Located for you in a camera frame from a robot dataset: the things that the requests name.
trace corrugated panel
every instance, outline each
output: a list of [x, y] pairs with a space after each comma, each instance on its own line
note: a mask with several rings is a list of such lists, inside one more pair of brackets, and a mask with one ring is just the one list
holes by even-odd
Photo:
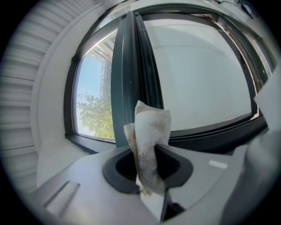
[[33, 81], [59, 33], [93, 0], [42, 1], [15, 33], [1, 65], [0, 144], [6, 169], [22, 191], [36, 189], [38, 155], [30, 125]]

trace tree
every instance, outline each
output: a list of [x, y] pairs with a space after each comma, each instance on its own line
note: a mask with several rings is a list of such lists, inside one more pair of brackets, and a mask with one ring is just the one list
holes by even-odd
[[112, 109], [110, 100], [103, 102], [92, 95], [77, 95], [85, 99], [85, 102], [77, 102], [76, 107], [81, 109], [80, 119], [83, 127], [95, 132], [95, 137], [115, 139], [112, 121]]

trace ribbed metal shutter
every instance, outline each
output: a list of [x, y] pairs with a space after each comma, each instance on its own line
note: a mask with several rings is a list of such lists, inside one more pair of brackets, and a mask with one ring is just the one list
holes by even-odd
[[45, 53], [59, 33], [93, 7], [93, 0], [48, 0], [19, 26], [1, 65], [0, 144], [3, 163], [16, 187], [36, 189], [38, 155], [30, 125], [33, 82]]

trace wall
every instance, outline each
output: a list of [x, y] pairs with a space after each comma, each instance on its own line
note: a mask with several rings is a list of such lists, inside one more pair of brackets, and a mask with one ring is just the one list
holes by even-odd
[[145, 22], [172, 131], [207, 126], [251, 112], [247, 82], [234, 52], [209, 26], [187, 20]]
[[46, 62], [59, 34], [95, 5], [93, 0], [46, 0], [37, 4], [15, 32], [1, 62], [1, 156], [11, 179], [22, 191], [36, 188], [41, 140], [40, 134], [32, 130], [36, 119], [32, 120], [30, 114], [42, 62]]

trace window frame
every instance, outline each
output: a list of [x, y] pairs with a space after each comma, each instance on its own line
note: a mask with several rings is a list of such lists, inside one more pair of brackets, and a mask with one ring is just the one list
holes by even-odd
[[[195, 6], [190, 4], [161, 4], [152, 5], [144, 8], [140, 8], [134, 11], [129, 11], [126, 15], [122, 15], [100, 28], [94, 35], [91, 35], [95, 29], [91, 27], [89, 32], [82, 40], [78, 47], [76, 54], [72, 58], [70, 65], [66, 86], [65, 86], [65, 102], [64, 102], [64, 119], [65, 119], [65, 137], [72, 143], [82, 148], [89, 154], [93, 154], [94, 147], [85, 146], [85, 138], [90, 139], [93, 142], [105, 142], [103, 140], [88, 138], [74, 133], [74, 127], [72, 123], [72, 109], [73, 103], [73, 88], [75, 88], [75, 74], [80, 59], [89, 51], [93, 45], [112, 32], [112, 28], [118, 28], [116, 34], [116, 40], [114, 45], [113, 57], [112, 57], [112, 118], [113, 127], [115, 133], [116, 147], [128, 145], [126, 137], [124, 135], [123, 126], [128, 123], [134, 122], [134, 108], [138, 100], [144, 103], [156, 107], [163, 108], [161, 87], [159, 85], [159, 76], [153, 55], [153, 50], [148, 38], [146, 30], [141, 28], [144, 26], [143, 18], [147, 18], [154, 15], [170, 16], [170, 12], [177, 13], [177, 16], [183, 16], [182, 14], [212, 14], [218, 18], [223, 18], [222, 23], [227, 21], [227, 24], [231, 25], [231, 28], [238, 32], [239, 35], [243, 30], [244, 33], [250, 34], [256, 40], [256, 34], [244, 25], [241, 25], [238, 21], [231, 17], [222, 14], [220, 12], [211, 10], [209, 8]], [[210, 23], [210, 21], [199, 18], [204, 23]], [[249, 40], [242, 36], [243, 43], [250, 43]], [[250, 70], [254, 70], [260, 76], [264, 77], [263, 66], [260, 65], [260, 59], [257, 57], [255, 49], [249, 44], [247, 57], [251, 60]], [[267, 54], [270, 59], [270, 63], [274, 66], [274, 61], [270, 57], [270, 53]], [[147, 65], [154, 66], [153, 70], [148, 70]], [[154, 80], [148, 82], [148, 77], [153, 76]], [[141, 84], [140, 80], [145, 80], [148, 87]], [[149, 95], [151, 92], [157, 93], [156, 99], [151, 99]], [[225, 124], [210, 125], [208, 129], [199, 127], [184, 131], [171, 132], [169, 144], [181, 147], [184, 149], [190, 149], [195, 151], [204, 152], [224, 152], [230, 146], [234, 147], [241, 141], [247, 140], [247, 138], [256, 135], [266, 129], [267, 125], [262, 115], [258, 118], [250, 120], [251, 115], [247, 115], [243, 118], [238, 118], [237, 121], [227, 121]]]

